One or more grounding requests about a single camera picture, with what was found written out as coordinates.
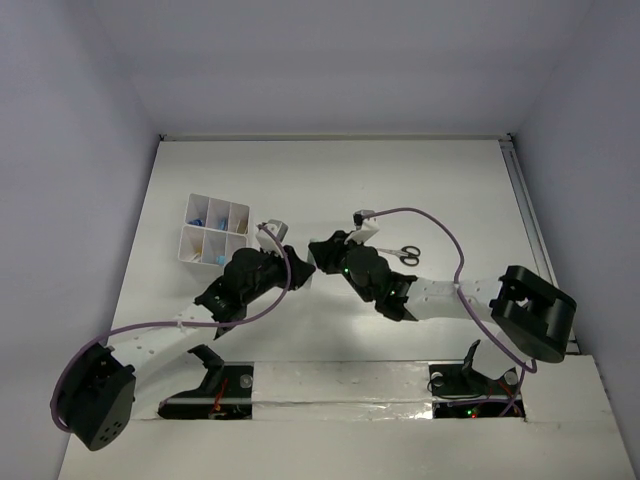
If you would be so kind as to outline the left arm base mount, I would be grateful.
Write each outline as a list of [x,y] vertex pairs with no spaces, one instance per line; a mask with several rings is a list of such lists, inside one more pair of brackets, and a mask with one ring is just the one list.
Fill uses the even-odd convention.
[[157,414],[165,420],[251,420],[253,363],[226,363],[209,346],[193,347],[205,374],[191,390],[161,401]]

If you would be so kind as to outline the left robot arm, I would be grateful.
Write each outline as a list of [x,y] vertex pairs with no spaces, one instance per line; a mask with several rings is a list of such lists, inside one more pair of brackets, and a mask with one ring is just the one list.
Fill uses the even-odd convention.
[[274,288],[282,295],[299,289],[314,271],[289,245],[276,253],[237,250],[222,275],[173,319],[117,328],[83,345],[54,387],[54,424],[91,451],[106,447],[128,424],[145,377],[203,346],[209,331],[224,334],[266,316],[277,301],[253,316],[249,304]]

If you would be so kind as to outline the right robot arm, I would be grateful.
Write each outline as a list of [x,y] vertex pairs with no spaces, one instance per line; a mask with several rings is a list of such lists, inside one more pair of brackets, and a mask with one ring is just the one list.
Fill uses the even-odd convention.
[[510,265],[495,280],[434,281],[393,271],[375,248],[340,230],[325,241],[310,242],[309,251],[320,271],[342,275],[387,319],[492,322],[500,328],[498,340],[519,360],[564,360],[576,301],[523,266]]

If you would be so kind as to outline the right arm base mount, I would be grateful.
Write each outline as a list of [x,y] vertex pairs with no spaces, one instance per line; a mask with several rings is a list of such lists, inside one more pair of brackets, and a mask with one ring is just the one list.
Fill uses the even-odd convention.
[[511,368],[497,379],[490,379],[473,366],[481,341],[471,344],[460,363],[436,363],[429,366],[427,390],[434,398],[435,419],[479,419],[526,417],[520,392],[520,375]]

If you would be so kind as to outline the black handled scissors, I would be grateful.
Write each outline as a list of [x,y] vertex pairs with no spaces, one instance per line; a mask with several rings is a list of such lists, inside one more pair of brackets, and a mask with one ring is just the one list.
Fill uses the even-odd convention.
[[409,267],[416,267],[420,263],[421,250],[412,245],[401,247],[400,249],[386,249],[377,247],[379,253],[391,255],[400,260],[400,262]]

